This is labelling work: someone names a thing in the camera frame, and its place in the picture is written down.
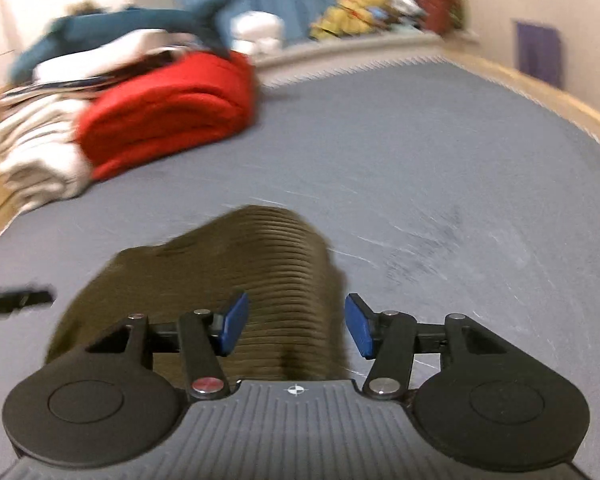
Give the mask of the dark olive corduroy pants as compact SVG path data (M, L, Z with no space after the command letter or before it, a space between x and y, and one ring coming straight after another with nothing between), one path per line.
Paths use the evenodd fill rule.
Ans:
M221 366L230 382L346 379L343 275L327 240L293 211L250 205L156 246L118 252L68 305L52 362L129 314L153 323L216 311L238 290L248 323Z

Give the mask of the white folded blanket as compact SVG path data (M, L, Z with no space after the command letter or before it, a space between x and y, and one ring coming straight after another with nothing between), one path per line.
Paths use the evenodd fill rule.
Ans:
M26 96L18 89L0 96L0 180L22 214L90 186L93 166L76 135L91 105L67 93Z

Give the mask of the grey quilted mattress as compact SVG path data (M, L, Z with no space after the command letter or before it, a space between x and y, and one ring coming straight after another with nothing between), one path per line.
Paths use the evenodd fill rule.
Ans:
M306 218L372 307L429 323L466 313L568 377L591 409L578 464L600 479L600 144L445 63L272 88L240 136L12 222L0 287L50 285L57 298L0 320L0 411L114 254L245 204ZM13 459L0 416L0 472Z

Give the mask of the teal shark plush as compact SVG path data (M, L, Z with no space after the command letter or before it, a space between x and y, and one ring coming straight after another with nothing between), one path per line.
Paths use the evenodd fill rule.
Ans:
M61 55L93 50L137 29L191 34L221 58L228 57L218 15L236 0L202 0L185 10L129 6L116 12L66 15L53 20L45 34L9 67L8 83L25 84L38 64Z

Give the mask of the purple folded mat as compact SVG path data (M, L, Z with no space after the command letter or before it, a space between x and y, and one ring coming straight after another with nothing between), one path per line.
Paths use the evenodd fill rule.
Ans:
M550 86L564 88L562 38L554 27L516 22L517 70Z

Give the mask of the white plush toy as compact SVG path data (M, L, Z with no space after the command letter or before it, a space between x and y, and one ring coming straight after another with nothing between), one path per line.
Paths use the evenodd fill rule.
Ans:
M248 11L230 20L232 49L247 56L269 55L285 41L285 22L276 14Z

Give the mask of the yellow plush toy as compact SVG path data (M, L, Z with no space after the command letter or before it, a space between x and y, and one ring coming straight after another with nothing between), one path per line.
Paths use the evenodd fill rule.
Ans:
M366 36L388 30L397 19L391 0L335 0L311 24L309 37L324 41Z

